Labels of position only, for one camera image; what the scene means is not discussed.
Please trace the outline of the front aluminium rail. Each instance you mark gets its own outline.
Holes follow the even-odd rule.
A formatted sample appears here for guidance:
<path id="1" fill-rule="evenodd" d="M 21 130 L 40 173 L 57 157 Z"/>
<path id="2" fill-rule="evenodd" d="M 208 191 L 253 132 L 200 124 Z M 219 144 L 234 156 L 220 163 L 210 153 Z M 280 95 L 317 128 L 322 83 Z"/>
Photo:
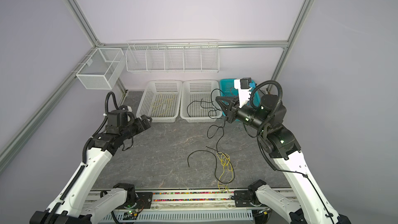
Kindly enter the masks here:
<path id="1" fill-rule="evenodd" d="M 248 190 L 248 189 L 234 189 L 232 191 L 217 191 L 217 190 L 171 190 L 151 191 L 153 193 L 151 208 L 156 209 L 175 209 L 175 208 L 189 208 L 189 209 L 217 209 L 217 208 L 263 208 L 263 207 L 290 207 L 293 209 L 301 207 L 299 199 L 296 197 L 292 189 L 272 189 L 268 185 L 263 186 L 268 193 L 270 200 L 259 200 L 263 206 L 260 207 L 236 207 L 234 200 L 231 197 L 234 195 L 234 190 Z M 133 194 L 133 200 L 127 200 L 120 206 L 118 210 L 128 210 L 125 207 L 128 204 L 136 202 L 137 192 L 150 192 L 136 190 Z"/>

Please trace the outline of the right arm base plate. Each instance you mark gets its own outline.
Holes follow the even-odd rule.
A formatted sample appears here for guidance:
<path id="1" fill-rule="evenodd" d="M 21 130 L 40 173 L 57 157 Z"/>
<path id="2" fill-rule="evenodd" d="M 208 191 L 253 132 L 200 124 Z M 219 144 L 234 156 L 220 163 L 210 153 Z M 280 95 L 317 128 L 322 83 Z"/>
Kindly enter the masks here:
<path id="1" fill-rule="evenodd" d="M 260 207 L 263 206 L 259 202 L 255 194 L 250 190 L 234 190 L 234 195 L 231 197 L 235 202 L 236 207 Z"/>

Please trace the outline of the white mesh wall box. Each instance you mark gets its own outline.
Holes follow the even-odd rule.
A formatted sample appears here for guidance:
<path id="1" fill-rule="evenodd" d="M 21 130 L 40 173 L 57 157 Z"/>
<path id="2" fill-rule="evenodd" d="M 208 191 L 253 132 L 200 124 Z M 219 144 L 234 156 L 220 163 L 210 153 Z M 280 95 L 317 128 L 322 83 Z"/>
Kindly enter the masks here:
<path id="1" fill-rule="evenodd" d="M 125 66 L 121 48 L 96 48 L 76 76 L 86 89 L 112 90 Z"/>

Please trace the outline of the white plastic basket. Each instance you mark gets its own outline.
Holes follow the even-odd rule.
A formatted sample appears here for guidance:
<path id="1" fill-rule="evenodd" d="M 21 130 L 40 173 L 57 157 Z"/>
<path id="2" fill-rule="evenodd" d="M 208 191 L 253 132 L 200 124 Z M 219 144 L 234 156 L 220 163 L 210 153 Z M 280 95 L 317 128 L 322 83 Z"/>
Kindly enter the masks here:
<path id="1" fill-rule="evenodd" d="M 182 84 L 180 117 L 188 123 L 214 122 L 222 117 L 216 102 L 220 95 L 216 80 L 189 80 Z"/>
<path id="2" fill-rule="evenodd" d="M 146 115 L 153 122 L 172 123 L 179 115 L 182 82 L 153 80 L 146 85 L 136 115 Z"/>

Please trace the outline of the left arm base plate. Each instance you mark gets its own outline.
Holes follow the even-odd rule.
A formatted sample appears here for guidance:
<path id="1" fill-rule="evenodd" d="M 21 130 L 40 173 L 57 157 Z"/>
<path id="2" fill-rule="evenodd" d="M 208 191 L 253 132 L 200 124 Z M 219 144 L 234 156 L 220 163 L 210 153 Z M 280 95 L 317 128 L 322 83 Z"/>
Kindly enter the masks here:
<path id="1" fill-rule="evenodd" d="M 128 204 L 126 209 L 150 209 L 152 203 L 152 192 L 137 192 L 136 202 L 134 204 Z"/>

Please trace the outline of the teal plastic basket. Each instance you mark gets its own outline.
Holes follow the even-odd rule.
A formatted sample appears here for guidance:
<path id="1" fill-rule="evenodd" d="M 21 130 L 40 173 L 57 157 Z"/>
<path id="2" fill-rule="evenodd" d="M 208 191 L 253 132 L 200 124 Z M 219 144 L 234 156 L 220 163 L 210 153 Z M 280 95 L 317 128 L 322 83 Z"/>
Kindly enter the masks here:
<path id="1" fill-rule="evenodd" d="M 221 96 L 238 97 L 238 90 L 236 90 L 234 88 L 234 80 L 235 79 L 223 79 L 223 80 L 221 80 L 221 82 L 220 82 L 221 91 L 222 91 Z M 255 92 L 255 87 L 253 87 L 253 89 L 251 91 L 251 97 L 250 97 L 250 100 L 247 103 L 247 105 L 255 109 L 255 116 L 254 116 L 253 123 L 252 124 L 248 124 L 248 125 L 252 125 L 252 126 L 260 125 L 260 123 L 263 120 L 265 120 L 265 118 L 266 118 L 266 111 L 262 108 L 261 98 L 259 96 L 259 93 Z"/>

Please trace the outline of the middle white plastic basket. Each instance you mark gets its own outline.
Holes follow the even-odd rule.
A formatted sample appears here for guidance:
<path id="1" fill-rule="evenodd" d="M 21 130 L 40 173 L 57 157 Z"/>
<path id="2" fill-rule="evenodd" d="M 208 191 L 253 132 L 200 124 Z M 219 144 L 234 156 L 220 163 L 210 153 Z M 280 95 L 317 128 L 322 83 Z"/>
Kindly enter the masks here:
<path id="1" fill-rule="evenodd" d="M 216 80 L 189 80 L 182 84 L 180 117 L 188 123 L 214 122 L 222 117 L 216 102 L 220 95 Z"/>

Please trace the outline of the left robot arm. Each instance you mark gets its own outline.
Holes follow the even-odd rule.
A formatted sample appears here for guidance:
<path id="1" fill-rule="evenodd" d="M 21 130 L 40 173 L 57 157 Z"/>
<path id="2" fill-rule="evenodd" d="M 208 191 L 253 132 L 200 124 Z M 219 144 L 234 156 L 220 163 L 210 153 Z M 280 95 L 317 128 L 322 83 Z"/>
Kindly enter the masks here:
<path id="1" fill-rule="evenodd" d="M 138 204 L 135 186 L 118 183 L 99 200 L 84 206 L 94 183 L 117 150 L 126 150 L 124 142 L 132 141 L 152 124 L 151 117 L 136 117 L 125 105 L 114 103 L 115 109 L 110 111 L 109 101 L 115 99 L 112 91 L 107 93 L 104 120 L 86 141 L 79 167 L 49 206 L 33 214 L 31 224 L 97 224 L 119 206 L 133 208 Z"/>

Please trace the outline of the left white plastic basket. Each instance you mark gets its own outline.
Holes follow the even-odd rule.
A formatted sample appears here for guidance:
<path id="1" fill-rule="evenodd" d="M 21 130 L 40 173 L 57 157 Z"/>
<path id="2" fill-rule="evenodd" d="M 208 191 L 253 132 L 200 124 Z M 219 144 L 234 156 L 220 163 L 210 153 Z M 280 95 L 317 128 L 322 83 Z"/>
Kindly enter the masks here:
<path id="1" fill-rule="evenodd" d="M 179 115 L 182 82 L 153 80 L 146 85 L 136 115 L 146 115 L 153 122 L 172 123 Z"/>

